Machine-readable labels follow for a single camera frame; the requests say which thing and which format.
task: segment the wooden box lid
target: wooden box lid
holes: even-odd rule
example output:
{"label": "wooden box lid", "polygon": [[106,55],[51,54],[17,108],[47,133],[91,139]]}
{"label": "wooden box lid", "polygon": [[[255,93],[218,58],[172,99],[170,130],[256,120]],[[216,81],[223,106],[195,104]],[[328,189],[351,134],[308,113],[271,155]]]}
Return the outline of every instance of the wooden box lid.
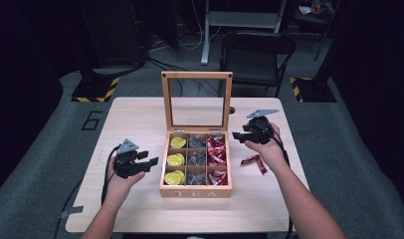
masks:
{"label": "wooden box lid", "polygon": [[[227,131],[232,88],[231,72],[161,72],[164,94],[165,118],[168,131]],[[174,91],[173,86],[182,88],[185,81],[203,81],[215,88],[217,96],[200,98],[196,105],[189,105],[182,91]]]}

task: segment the gray carpet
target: gray carpet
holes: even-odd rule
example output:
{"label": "gray carpet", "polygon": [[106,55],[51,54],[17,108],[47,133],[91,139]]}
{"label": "gray carpet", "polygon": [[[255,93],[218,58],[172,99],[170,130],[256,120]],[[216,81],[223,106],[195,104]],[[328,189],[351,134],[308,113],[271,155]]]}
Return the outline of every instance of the gray carpet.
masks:
{"label": "gray carpet", "polygon": [[[311,192],[327,208],[347,238],[404,238],[404,207],[390,180],[365,148],[337,88],[329,80],[337,103],[298,103],[290,77],[314,77],[329,47],[317,62],[317,36],[295,36],[298,49],[290,61],[281,99]],[[159,61],[189,71],[218,71],[219,38],[211,46],[210,63],[200,65],[202,46],[195,50],[151,50]],[[104,69],[104,73],[118,69]],[[162,97],[161,69],[147,62],[141,69],[120,78],[116,97]],[[61,78],[64,95],[34,144],[0,189],[0,238],[51,238],[61,209],[84,176],[112,99],[107,103],[73,103],[71,93],[79,73]],[[234,87],[235,97],[270,97],[263,88]],[[96,130],[82,130],[91,112]],[[58,238],[79,238],[65,230],[61,220]],[[269,238],[283,238],[271,232]]]}

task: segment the black cable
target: black cable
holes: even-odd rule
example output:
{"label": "black cable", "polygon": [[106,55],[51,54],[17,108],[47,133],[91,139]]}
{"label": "black cable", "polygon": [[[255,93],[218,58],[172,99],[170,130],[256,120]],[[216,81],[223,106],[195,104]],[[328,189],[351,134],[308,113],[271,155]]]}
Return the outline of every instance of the black cable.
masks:
{"label": "black cable", "polygon": [[[179,71],[184,71],[184,72],[187,72],[187,71],[188,71],[188,70],[186,70],[186,69],[183,69],[183,68],[180,68],[180,67],[171,65],[171,64],[167,64],[167,63],[164,63],[164,62],[161,62],[161,61],[159,61],[159,60],[156,60],[156,59],[154,59],[154,58],[151,58],[150,56],[147,57],[147,61],[149,61],[149,62],[152,63],[153,65],[155,65],[155,66],[161,68],[161,69],[164,70],[164,71],[168,71],[168,69],[166,69],[166,68],[164,68],[164,67],[161,67],[161,65],[163,65],[163,66],[169,68],[169,69],[172,70],[172,71],[178,71],[178,70],[179,70]],[[183,86],[182,86],[182,84],[181,84],[178,80],[177,80],[177,82],[180,84],[180,89],[181,89],[181,91],[180,91],[180,97],[182,97],[182,95],[183,95]],[[193,81],[193,82],[198,86],[199,92],[201,91],[201,88],[203,88],[203,89],[205,90],[205,93],[206,93],[207,97],[209,97],[208,90],[206,89],[206,87],[205,87],[202,83],[200,83],[199,81]],[[208,81],[202,80],[202,82],[206,83],[206,84],[216,93],[216,96],[218,95],[218,91],[217,91]]]}
{"label": "black cable", "polygon": [[[257,123],[251,123],[251,125],[254,125],[254,126],[258,127],[259,129],[261,129],[264,133],[266,133],[268,135],[269,138],[271,138],[272,140],[274,140],[277,143],[277,145],[280,147],[280,149],[283,152],[284,160],[286,161],[287,165],[290,167],[289,155],[287,154],[287,151],[284,149],[284,144],[283,144],[283,141],[281,140],[280,135],[273,128],[272,128],[272,130],[273,130],[274,134],[271,135],[267,128],[262,127]],[[293,221],[292,221],[292,217],[289,215],[289,229],[287,231],[286,239],[290,239],[292,237],[292,234],[293,234]]]}
{"label": "black cable", "polygon": [[183,85],[181,85],[181,82],[177,80],[178,85],[180,85],[180,97],[183,96]]}
{"label": "black cable", "polygon": [[112,154],[117,151],[120,148],[119,146],[116,146],[115,148],[112,149],[112,151],[109,153],[108,159],[106,160],[106,165],[105,165],[105,173],[103,175],[103,187],[102,187],[102,194],[101,194],[101,205],[103,204],[103,201],[105,200],[106,196],[106,190],[108,188],[108,183],[111,180],[113,174],[111,177],[108,179],[108,169],[109,169],[109,163],[111,161]]}
{"label": "black cable", "polygon": [[60,222],[62,221],[62,213],[65,211],[66,206],[68,205],[69,200],[71,199],[73,193],[76,191],[76,189],[78,189],[79,185],[81,185],[83,180],[84,180],[83,178],[81,178],[81,180],[79,180],[79,182],[76,184],[76,186],[73,188],[73,190],[69,194],[68,198],[66,199],[65,204],[63,205],[62,212],[60,213],[59,220],[57,221],[56,230],[54,231],[54,237],[53,237],[54,239],[57,238],[57,234],[59,233]]}
{"label": "black cable", "polygon": [[196,86],[198,87],[198,95],[196,95],[196,97],[198,98],[200,96],[200,94],[201,94],[201,87],[203,87],[203,86],[201,86],[201,83],[198,82],[198,81],[192,81],[192,82],[194,84],[196,84]]}

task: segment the wall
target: wall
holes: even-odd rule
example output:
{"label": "wall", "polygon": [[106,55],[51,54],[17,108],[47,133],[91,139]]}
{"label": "wall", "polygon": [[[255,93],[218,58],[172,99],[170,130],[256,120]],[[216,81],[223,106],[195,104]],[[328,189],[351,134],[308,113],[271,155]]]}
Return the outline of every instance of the wall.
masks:
{"label": "wall", "polygon": [[346,20],[339,30],[348,34],[336,35],[333,79],[364,143],[404,201],[404,3],[349,1],[340,17]]}
{"label": "wall", "polygon": [[58,79],[18,5],[0,1],[0,186],[57,107]]}

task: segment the person's left hand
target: person's left hand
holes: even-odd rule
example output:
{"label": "person's left hand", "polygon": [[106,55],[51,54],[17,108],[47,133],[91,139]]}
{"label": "person's left hand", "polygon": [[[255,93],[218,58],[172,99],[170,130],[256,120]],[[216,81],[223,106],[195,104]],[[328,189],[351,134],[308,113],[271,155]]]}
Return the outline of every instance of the person's left hand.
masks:
{"label": "person's left hand", "polygon": [[114,173],[113,165],[115,161],[115,156],[111,158],[108,169],[108,177],[111,177],[111,180],[108,183],[108,188],[106,191],[105,201],[109,203],[115,203],[118,207],[124,202],[128,193],[130,192],[131,186],[133,186],[136,182],[142,179],[145,176],[145,172],[141,171],[140,173],[130,176],[127,179],[119,177]]}

